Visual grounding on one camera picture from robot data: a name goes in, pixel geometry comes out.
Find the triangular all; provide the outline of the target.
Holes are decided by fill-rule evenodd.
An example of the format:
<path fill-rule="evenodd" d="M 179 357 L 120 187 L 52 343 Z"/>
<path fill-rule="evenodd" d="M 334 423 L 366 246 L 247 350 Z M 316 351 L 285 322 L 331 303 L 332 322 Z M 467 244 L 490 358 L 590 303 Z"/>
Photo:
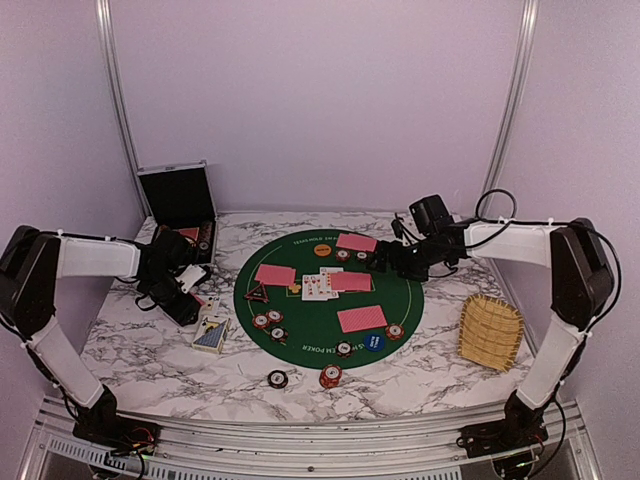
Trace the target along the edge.
<path fill-rule="evenodd" d="M 249 290 L 244 299 L 249 302 L 260 302 L 268 304 L 270 302 L 267 287 L 263 283 L 259 283 L 257 286 Z"/>

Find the red chips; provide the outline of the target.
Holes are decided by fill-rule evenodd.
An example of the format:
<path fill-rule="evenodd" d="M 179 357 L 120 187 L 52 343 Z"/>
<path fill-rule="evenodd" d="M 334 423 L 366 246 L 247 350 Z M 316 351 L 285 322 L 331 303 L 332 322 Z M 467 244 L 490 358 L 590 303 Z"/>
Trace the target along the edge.
<path fill-rule="evenodd" d="M 386 337 L 391 341 L 397 341 L 404 337 L 405 329 L 398 324 L 388 325 L 385 329 Z"/>
<path fill-rule="evenodd" d="M 284 315 L 278 310 L 268 310 L 253 316 L 252 325 L 256 329 L 264 330 L 270 326 L 280 323 Z"/>
<path fill-rule="evenodd" d="M 351 257 L 351 252 L 345 249 L 339 249 L 336 251 L 335 258 L 338 262 L 347 262 Z"/>

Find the dealt card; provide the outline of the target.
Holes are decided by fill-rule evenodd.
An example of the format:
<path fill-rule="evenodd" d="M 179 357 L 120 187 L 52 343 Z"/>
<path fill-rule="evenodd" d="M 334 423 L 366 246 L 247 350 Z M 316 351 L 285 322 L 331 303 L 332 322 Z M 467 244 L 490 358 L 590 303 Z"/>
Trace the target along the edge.
<path fill-rule="evenodd" d="M 296 269 L 288 266 L 260 264 L 254 280 L 266 286 L 289 287 L 295 284 Z"/>
<path fill-rule="evenodd" d="M 343 333 L 355 333 L 388 325 L 380 305 L 338 311 L 337 316 Z"/>
<path fill-rule="evenodd" d="M 340 233 L 336 241 L 337 248 L 358 252 L 374 252 L 376 246 L 376 239 L 355 233 Z"/>

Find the orange big blind button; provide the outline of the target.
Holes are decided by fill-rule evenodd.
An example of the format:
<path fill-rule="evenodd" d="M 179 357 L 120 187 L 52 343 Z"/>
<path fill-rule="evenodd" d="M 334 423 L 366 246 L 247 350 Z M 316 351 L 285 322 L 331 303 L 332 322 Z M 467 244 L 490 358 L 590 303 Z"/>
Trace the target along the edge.
<path fill-rule="evenodd" d="M 313 251 L 319 257 L 327 257 L 331 254 L 332 248 L 328 244 L 317 244 L 314 246 Z"/>

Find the blue small blind button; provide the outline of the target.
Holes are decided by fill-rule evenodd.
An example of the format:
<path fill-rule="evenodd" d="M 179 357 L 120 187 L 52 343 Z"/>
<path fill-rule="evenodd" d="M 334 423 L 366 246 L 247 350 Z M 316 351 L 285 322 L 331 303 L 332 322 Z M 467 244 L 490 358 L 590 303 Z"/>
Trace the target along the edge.
<path fill-rule="evenodd" d="M 381 352 L 384 350 L 386 342 L 382 335 L 369 334 L 364 337 L 363 345 L 367 351 Z"/>

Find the black hundred chip stack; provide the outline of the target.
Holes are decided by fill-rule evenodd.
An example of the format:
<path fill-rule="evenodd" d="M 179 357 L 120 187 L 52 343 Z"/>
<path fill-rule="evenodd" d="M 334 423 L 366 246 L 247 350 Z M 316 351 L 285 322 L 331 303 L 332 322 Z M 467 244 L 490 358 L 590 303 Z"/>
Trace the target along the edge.
<path fill-rule="evenodd" d="M 272 370 L 267 376 L 267 382 L 274 389 L 283 389 L 288 385 L 288 375 L 282 370 Z"/>

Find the red five chip stack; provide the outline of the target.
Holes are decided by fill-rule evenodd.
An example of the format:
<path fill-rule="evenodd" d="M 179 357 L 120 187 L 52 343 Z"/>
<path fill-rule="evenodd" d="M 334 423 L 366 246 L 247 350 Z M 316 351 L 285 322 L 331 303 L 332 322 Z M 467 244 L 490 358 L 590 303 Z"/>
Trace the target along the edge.
<path fill-rule="evenodd" d="M 325 389 L 335 388 L 339 385 L 341 377 L 342 369 L 339 366 L 327 365 L 321 371 L 319 383 Z"/>

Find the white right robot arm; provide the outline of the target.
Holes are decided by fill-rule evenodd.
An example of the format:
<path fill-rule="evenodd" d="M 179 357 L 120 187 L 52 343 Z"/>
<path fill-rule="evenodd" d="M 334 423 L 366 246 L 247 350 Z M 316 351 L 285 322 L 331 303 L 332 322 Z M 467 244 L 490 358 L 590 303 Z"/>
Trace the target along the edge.
<path fill-rule="evenodd" d="M 393 241 L 380 241 L 366 263 L 376 272 L 392 269 L 401 278 L 425 282 L 436 264 L 457 265 L 481 258 L 546 267 L 551 281 L 551 320 L 523 382 L 509 396 L 504 417 L 464 427 L 459 442 L 468 455 L 500 452 L 535 442 L 544 431 L 546 408 L 578 364 L 589 335 L 618 301 L 622 272 L 612 243 L 587 218 L 561 222 L 519 221 L 514 215 L 457 220 L 439 195 L 410 208 L 420 237 L 395 220 Z"/>

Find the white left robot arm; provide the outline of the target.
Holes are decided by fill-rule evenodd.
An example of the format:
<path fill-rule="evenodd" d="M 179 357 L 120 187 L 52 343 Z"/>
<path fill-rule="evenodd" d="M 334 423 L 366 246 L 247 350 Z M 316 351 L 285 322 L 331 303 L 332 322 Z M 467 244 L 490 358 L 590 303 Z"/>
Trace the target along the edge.
<path fill-rule="evenodd" d="M 154 445 L 159 427 L 118 414 L 111 390 L 88 369 L 62 330 L 54 305 L 66 277 L 121 278 L 175 323 L 196 322 L 200 303 L 192 289 L 211 271 L 180 233 L 161 231 L 150 244 L 22 225 L 1 255 L 1 322 L 53 382 L 75 421 L 74 435 L 115 448 Z"/>

